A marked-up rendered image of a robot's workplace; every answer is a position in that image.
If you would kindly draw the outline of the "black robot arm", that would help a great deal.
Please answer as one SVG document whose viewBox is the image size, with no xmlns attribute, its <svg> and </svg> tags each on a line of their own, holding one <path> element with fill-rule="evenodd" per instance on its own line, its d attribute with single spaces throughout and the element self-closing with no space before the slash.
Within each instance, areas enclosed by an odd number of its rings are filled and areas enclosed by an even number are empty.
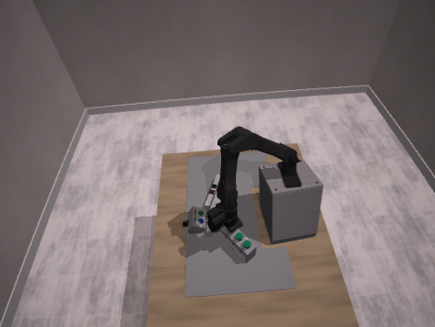
<svg viewBox="0 0 435 327">
<path fill-rule="evenodd" d="M 285 145 L 283 146 L 282 143 L 279 144 L 257 135 L 250 130 L 238 126 L 217 141 L 221 153 L 217 197 L 221 202 L 217 203 L 215 207 L 206 213 L 208 218 L 207 225 L 212 232 L 217 232 L 224 225 L 223 223 L 225 223 L 227 228 L 235 225 L 235 220 L 232 218 L 237 216 L 238 191 L 236 190 L 236 173 L 240 152 L 257 150 L 279 158 L 282 162 L 279 162 L 278 166 L 285 187 L 302 186 L 296 170 L 296 164 L 299 163 L 296 150 Z"/>
</svg>

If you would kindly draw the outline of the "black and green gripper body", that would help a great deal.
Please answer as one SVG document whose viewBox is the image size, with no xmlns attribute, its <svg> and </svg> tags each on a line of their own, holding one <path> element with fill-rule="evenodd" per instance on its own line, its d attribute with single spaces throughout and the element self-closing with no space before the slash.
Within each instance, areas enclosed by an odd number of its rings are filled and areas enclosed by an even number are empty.
<svg viewBox="0 0 435 327">
<path fill-rule="evenodd" d="M 227 217 L 226 217 L 227 218 Z M 227 219 L 229 219 L 229 218 L 227 218 Z M 235 225 L 233 225 L 232 227 L 230 227 L 229 229 L 227 228 L 227 226 L 226 226 L 226 228 L 228 229 L 228 231 L 230 231 L 230 232 L 233 232 L 233 231 L 235 231 L 238 227 L 242 227 L 243 226 L 243 223 L 241 222 L 241 220 L 239 219 L 239 217 L 238 217 L 238 213 L 237 213 L 237 216 L 236 217 L 234 217 L 234 218 L 232 218 L 232 219 L 234 219 L 235 220 Z M 229 219 L 229 220 L 232 220 L 232 219 Z"/>
</svg>

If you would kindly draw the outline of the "grey flat mat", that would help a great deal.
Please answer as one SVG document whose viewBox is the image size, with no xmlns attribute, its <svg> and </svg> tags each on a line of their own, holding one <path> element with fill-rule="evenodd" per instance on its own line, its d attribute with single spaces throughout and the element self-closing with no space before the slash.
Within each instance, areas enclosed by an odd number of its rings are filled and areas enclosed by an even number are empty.
<svg viewBox="0 0 435 327">
<path fill-rule="evenodd" d="M 239 230 L 256 246 L 256 255 L 246 263 L 207 225 L 206 233 L 186 227 L 185 297 L 203 297 L 296 288 L 286 247 L 262 249 L 252 187 L 259 186 L 259 165 L 268 164 L 265 152 L 240 153 L 237 163 L 237 211 L 243 223 Z M 204 209 L 221 154 L 187 157 L 186 219 L 192 206 Z"/>
</svg>

